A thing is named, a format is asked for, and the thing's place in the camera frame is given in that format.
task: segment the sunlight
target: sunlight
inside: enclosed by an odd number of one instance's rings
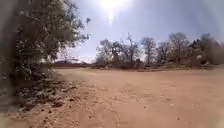
[[[105,15],[112,24],[115,13],[125,7],[129,0],[99,0],[100,7],[105,11]]]

